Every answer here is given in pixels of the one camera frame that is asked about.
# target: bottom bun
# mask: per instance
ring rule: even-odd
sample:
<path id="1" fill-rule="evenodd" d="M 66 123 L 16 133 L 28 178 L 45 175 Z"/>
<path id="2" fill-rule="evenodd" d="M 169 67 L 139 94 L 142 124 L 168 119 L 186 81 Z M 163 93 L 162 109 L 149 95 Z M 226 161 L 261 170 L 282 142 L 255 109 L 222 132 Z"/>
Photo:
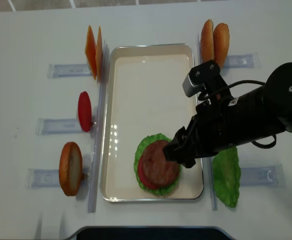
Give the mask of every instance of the bottom bun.
<path id="1" fill-rule="evenodd" d="M 75 142 L 67 142 L 60 155 L 59 183 L 66 196 L 75 196 L 80 188 L 83 158 Z"/>

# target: robotic arm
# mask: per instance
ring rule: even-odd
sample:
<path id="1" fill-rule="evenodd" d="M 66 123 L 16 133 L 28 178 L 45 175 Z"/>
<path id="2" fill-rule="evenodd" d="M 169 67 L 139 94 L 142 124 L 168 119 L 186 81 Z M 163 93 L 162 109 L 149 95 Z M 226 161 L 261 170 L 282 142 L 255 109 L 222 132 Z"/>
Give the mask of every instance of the robotic arm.
<path id="1" fill-rule="evenodd" d="M 259 88 L 233 98 L 230 88 L 239 84 L 259 84 Z M 193 67 L 182 87 L 186 96 L 200 93 L 194 115 L 185 129 L 177 131 L 163 148 L 166 160 L 191 168 L 196 158 L 211 157 L 219 151 L 252 142 L 269 149 L 276 134 L 292 133 L 292 62 L 278 67 L 267 82 L 243 80 L 227 85 L 214 61 Z M 274 142 L 256 140 L 269 136 Z"/>

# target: lettuce leaf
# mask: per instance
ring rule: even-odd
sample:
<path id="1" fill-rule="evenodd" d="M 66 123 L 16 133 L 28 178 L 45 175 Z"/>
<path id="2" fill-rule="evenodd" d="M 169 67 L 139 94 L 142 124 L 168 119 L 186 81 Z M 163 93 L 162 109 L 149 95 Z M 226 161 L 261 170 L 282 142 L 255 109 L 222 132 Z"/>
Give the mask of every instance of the lettuce leaf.
<path id="1" fill-rule="evenodd" d="M 168 142 L 171 142 L 172 140 L 169 139 L 168 137 L 166 137 L 164 134 L 161 134 L 161 133 L 158 133 L 156 135 L 151 135 L 151 136 L 147 136 L 145 137 L 141 142 L 140 144 L 138 145 L 137 147 L 137 150 L 136 150 L 136 153 L 135 153 L 135 160 L 134 160 L 134 171 L 135 171 L 135 174 L 136 174 L 136 179 L 137 179 L 137 182 L 140 186 L 141 189 L 143 190 L 146 190 L 156 196 L 165 196 L 165 195 L 168 195 L 170 194 L 178 185 L 178 182 L 179 182 L 179 179 L 180 179 L 180 176 L 181 176 L 181 170 L 182 170 L 182 167 L 179 165 L 179 175 L 178 177 L 176 178 L 176 180 L 166 186 L 166 187 L 160 187 L 158 189 L 149 189 L 148 187 L 146 187 L 140 180 L 140 177 L 138 176 L 138 162 L 145 150 L 145 148 L 156 142 L 156 141 L 159 141 L 159 140 L 165 140 L 165 141 L 168 141 Z"/>
<path id="2" fill-rule="evenodd" d="M 212 172 L 216 196 L 226 206 L 235 208 L 240 196 L 241 179 L 237 148 L 219 152 L 212 161 Z"/>

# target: red tomato slice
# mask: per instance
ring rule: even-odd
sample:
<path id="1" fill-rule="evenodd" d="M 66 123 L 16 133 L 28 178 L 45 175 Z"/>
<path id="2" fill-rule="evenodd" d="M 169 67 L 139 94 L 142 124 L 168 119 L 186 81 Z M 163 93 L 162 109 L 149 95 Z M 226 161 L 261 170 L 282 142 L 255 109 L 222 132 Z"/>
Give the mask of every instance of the red tomato slice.
<path id="1" fill-rule="evenodd" d="M 145 176 L 144 176 L 144 172 L 143 172 L 143 155 L 140 157 L 139 161 L 138 161 L 138 169 L 137 169 L 137 173 L 139 176 L 139 179 L 141 181 L 142 184 L 145 185 L 145 187 L 149 188 L 149 189 L 159 189 L 158 186 L 152 184 Z"/>
<path id="2" fill-rule="evenodd" d="M 84 132 L 89 132 L 92 127 L 92 105 L 90 96 L 86 91 L 79 95 L 78 99 L 78 118 L 81 129 Z"/>

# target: white tray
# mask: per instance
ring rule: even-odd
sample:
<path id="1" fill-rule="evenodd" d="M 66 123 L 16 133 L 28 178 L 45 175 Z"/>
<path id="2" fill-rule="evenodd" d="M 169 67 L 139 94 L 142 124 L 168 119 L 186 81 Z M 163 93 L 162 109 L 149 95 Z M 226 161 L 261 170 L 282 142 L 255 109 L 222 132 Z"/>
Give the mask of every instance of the white tray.
<path id="1" fill-rule="evenodd" d="M 202 161 L 182 167 L 179 185 L 166 197 L 141 189 L 134 158 L 141 140 L 162 133 L 169 138 L 196 114 L 196 98 L 182 83 L 194 66 L 186 44 L 118 47 L 110 57 L 108 102 L 100 190 L 109 202 L 194 200 L 204 188 Z"/>

